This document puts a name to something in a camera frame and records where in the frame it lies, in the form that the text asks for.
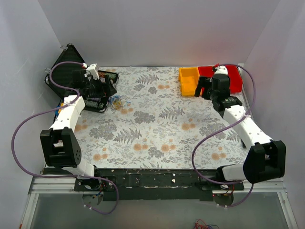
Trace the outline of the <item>yellow plastic bin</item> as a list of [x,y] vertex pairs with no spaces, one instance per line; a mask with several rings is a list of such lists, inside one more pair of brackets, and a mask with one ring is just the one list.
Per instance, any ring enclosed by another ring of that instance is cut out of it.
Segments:
[[194,97],[200,74],[197,67],[180,67],[179,82],[183,97]]

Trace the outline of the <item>red double plastic bin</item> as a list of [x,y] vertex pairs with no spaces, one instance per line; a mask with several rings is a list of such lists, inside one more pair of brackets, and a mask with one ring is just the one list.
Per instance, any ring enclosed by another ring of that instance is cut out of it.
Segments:
[[[240,93],[242,91],[243,81],[240,76],[239,70],[234,65],[225,65],[228,70],[228,77],[230,79],[230,92],[232,94]],[[200,76],[211,78],[214,74],[212,66],[199,66]]]

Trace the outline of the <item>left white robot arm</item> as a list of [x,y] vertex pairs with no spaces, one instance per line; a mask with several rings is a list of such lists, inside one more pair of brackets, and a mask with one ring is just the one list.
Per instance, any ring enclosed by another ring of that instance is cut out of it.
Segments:
[[85,185],[96,191],[101,178],[94,174],[95,167],[82,157],[75,136],[76,124],[82,110],[103,113],[108,100],[117,93],[119,75],[107,71],[74,70],[69,87],[79,90],[80,95],[66,93],[63,105],[54,123],[40,134],[47,166],[62,168],[73,175],[87,176]]

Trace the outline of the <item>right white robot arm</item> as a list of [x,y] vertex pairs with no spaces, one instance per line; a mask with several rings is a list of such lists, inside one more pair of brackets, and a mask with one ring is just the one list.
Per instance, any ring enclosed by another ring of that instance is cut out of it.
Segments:
[[201,76],[195,96],[213,103],[214,109],[239,135],[248,150],[242,164],[219,167],[215,177],[206,178],[220,189],[228,189],[244,180],[251,184],[281,178],[285,174],[286,146],[274,141],[251,119],[242,102],[230,94],[230,79],[226,74],[216,73],[211,78]]

